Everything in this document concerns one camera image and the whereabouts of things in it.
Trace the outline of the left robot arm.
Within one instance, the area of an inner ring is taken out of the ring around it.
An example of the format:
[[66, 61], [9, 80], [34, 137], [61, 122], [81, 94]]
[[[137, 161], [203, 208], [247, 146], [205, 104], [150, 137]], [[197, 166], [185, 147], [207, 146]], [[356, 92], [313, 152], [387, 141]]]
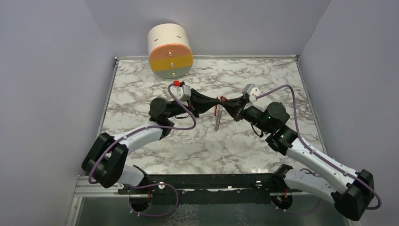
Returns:
[[144, 178], [145, 173], [138, 167], [126, 167], [127, 157], [133, 151], [162, 140], [172, 130], [176, 130], [171, 117], [188, 113], [194, 120], [199, 114], [221, 104], [221, 100], [191, 89], [187, 103], [183, 104], [176, 97], [173, 101], [157, 97], [150, 103], [150, 118], [144, 125], [119, 137], [105, 132], [100, 134], [81, 164], [81, 168], [89, 175], [89, 183], [99, 183], [102, 187], [109, 188], [116, 183], [130, 182], [134, 192], [140, 194], [146, 191], [148, 181]]

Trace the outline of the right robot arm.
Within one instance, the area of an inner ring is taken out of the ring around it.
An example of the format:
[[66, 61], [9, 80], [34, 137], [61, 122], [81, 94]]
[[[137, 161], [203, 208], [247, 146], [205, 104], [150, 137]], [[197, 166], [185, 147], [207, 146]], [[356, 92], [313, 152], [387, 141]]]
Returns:
[[290, 116], [282, 103], [272, 102], [264, 111], [255, 106], [246, 107], [249, 99], [244, 96], [230, 100], [222, 97], [221, 103], [234, 120], [246, 120], [263, 134], [268, 134], [265, 141], [272, 150], [300, 162], [319, 175], [318, 179], [310, 179], [300, 176], [298, 171], [287, 169], [271, 179], [276, 191], [282, 192], [288, 187], [302, 190], [333, 203], [339, 213], [352, 221], [361, 219], [375, 197], [372, 173], [366, 169], [356, 171], [313, 149], [286, 125]]

